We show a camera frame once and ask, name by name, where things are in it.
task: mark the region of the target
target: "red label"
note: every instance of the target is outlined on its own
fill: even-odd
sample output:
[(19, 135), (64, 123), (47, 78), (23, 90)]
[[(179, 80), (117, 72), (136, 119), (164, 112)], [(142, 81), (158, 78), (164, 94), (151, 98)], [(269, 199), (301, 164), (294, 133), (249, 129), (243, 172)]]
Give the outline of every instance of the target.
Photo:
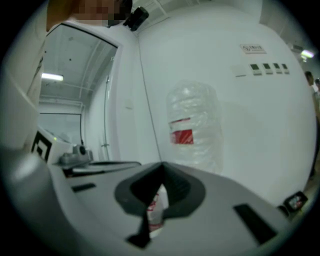
[(192, 130), (177, 130), (171, 133), (171, 142), (173, 144), (193, 144), (194, 137)]

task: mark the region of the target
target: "black camera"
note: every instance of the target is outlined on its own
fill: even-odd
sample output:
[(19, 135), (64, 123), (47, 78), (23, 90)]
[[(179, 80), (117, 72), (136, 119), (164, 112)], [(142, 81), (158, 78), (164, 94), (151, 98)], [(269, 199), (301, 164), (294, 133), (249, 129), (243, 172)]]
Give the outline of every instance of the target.
[(128, 26), (131, 31), (136, 31), (141, 24), (149, 17), (149, 13), (143, 7), (138, 7), (129, 18), (124, 22), (124, 26)]

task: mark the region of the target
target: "clear plastic wrap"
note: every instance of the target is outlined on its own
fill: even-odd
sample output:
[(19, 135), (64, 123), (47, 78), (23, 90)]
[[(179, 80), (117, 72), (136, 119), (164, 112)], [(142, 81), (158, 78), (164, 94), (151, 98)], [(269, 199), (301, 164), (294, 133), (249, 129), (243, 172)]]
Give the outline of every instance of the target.
[(221, 106), (215, 89), (183, 80), (167, 95), (166, 103), (174, 162), (221, 173), (224, 141)]

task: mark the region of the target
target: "black slot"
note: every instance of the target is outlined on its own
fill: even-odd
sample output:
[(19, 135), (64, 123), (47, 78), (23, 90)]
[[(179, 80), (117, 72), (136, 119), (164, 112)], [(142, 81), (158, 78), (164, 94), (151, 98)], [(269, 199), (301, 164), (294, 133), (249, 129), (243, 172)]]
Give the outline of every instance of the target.
[(73, 186), (72, 190), (73, 190), (73, 192), (77, 193), (77, 192), (80, 192), (80, 191), (93, 189), (95, 187), (96, 187), (95, 184), (87, 183), (87, 184), (82, 184), (82, 185), (78, 185), (78, 186)]
[(277, 235), (277, 233), (247, 204), (233, 207), (238, 216), (260, 245)]

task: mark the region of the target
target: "sign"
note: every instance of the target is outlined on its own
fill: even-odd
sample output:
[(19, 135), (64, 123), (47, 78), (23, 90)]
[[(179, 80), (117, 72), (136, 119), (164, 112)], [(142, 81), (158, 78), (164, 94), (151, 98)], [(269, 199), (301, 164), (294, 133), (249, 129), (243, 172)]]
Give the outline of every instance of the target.
[(240, 47), (245, 54), (266, 54), (260, 44), (240, 44)]

